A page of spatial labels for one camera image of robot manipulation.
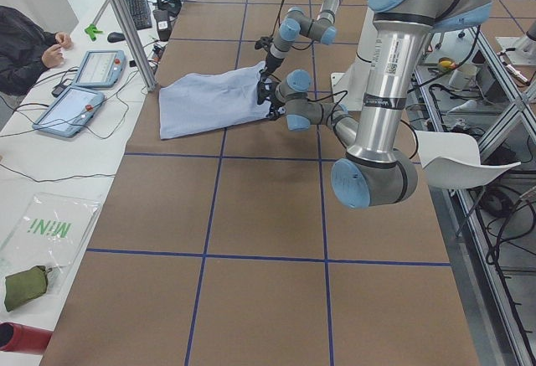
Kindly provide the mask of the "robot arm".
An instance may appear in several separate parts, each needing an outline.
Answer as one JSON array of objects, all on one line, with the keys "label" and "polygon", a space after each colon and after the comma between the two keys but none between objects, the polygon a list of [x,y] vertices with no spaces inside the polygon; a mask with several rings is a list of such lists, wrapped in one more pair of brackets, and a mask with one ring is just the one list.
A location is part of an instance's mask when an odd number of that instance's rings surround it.
[{"label": "robot arm", "polygon": [[278,83],[269,81],[298,36],[333,42],[342,1],[322,0],[316,18],[299,8],[288,11],[267,50],[257,100],[270,103],[271,116],[284,114],[292,131],[320,124],[333,131],[346,150],[331,171],[332,189],[342,204],[351,209],[396,204],[418,182],[413,163],[394,148],[394,139],[427,37],[484,23],[491,0],[366,0],[377,37],[358,119],[341,104],[311,101],[307,92],[312,80],[304,70],[294,70]]},{"label": "robot arm", "polygon": [[265,67],[260,72],[260,79],[264,81],[276,72],[300,35],[313,43],[332,44],[337,36],[336,13],[342,2],[343,0],[322,0],[315,18],[299,7],[290,8],[284,18],[278,18],[272,34],[255,43],[257,49],[266,51]]}]

